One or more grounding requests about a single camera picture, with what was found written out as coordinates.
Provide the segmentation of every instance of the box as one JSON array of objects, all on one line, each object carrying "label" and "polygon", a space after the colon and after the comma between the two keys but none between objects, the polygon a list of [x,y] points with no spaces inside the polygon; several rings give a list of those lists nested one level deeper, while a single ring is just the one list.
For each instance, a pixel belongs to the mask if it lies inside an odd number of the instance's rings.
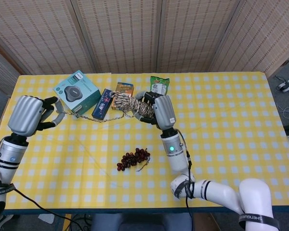
[{"label": "box", "polygon": [[100,101],[97,103],[95,109],[92,112],[93,118],[100,120],[104,119],[112,102],[112,98],[110,97],[111,92],[112,90],[104,89]]},{"label": "box", "polygon": [[[118,91],[120,93],[128,94],[130,97],[132,97],[133,91],[134,91],[134,85],[130,84],[130,83],[118,82],[117,87],[116,87],[116,91]],[[116,98],[114,97],[114,100],[111,104],[111,108],[114,110],[120,110],[119,108],[116,107],[115,100],[116,100]]]},{"label": "box", "polygon": [[101,98],[98,88],[81,71],[73,73],[53,90],[78,115],[84,114]]}]

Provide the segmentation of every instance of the braided rope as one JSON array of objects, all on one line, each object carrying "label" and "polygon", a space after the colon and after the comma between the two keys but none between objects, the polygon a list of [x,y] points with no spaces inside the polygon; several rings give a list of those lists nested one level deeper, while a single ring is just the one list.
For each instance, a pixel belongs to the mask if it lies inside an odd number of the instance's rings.
[{"label": "braided rope", "polygon": [[[116,107],[122,111],[121,116],[114,117],[111,119],[98,120],[94,118],[89,118],[84,115],[80,116],[71,112],[64,111],[64,114],[71,115],[71,116],[78,116],[80,118],[91,120],[91,121],[98,122],[98,123],[104,123],[104,122],[108,122],[108,121],[112,121],[116,119],[122,119],[124,116],[132,118],[132,117],[135,117],[136,114],[140,114],[144,117],[149,117],[149,118],[152,118],[154,115],[154,110],[151,105],[145,102],[139,101],[134,97],[130,97],[128,94],[120,93],[118,91],[113,91],[110,93],[110,97],[114,98],[113,100],[115,102]],[[128,115],[127,113],[132,110],[135,111],[135,113],[132,116]]]}]

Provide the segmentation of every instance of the blue box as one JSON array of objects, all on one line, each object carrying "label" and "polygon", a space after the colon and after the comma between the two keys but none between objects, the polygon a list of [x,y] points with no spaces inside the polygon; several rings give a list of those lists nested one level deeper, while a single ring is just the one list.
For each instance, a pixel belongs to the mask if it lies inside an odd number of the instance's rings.
[{"label": "blue box", "polygon": [[98,88],[81,71],[70,75],[53,90],[68,108],[78,115],[84,114],[101,98]]},{"label": "blue box", "polygon": [[95,109],[92,112],[93,118],[100,119],[100,120],[104,119],[112,102],[112,98],[110,97],[111,92],[112,90],[104,89],[100,101],[97,103]]}]

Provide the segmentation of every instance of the speaker image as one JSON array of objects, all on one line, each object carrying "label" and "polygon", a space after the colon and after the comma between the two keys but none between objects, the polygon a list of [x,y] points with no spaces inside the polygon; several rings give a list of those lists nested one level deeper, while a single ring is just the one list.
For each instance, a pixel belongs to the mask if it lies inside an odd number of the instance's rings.
[{"label": "speaker image", "polygon": [[69,102],[73,102],[82,98],[82,93],[77,86],[66,87],[64,89],[64,93],[66,94],[66,100]]}]

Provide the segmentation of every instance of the teal product box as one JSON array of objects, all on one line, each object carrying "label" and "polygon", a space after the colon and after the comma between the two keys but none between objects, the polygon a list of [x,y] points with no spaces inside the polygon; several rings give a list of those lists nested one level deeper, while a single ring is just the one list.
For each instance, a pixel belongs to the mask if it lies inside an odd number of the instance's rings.
[{"label": "teal product box", "polygon": [[101,98],[100,90],[81,71],[73,73],[53,90],[79,116],[96,105]]}]

